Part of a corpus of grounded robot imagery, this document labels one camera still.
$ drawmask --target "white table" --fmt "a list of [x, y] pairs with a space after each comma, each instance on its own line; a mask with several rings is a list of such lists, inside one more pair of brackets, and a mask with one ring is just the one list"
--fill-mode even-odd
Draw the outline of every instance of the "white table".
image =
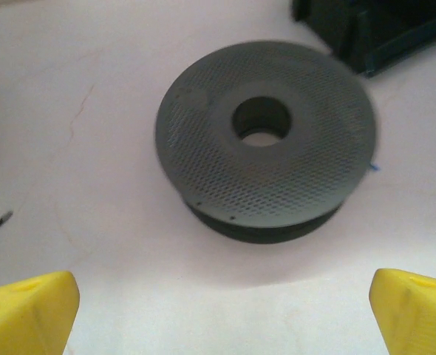
[[71, 270], [65, 354], [387, 354], [377, 268], [436, 277], [436, 46], [364, 80], [375, 162], [341, 211], [274, 246], [184, 207], [154, 150], [171, 82], [225, 45], [324, 45], [288, 0], [44, 0], [0, 9], [0, 285]]

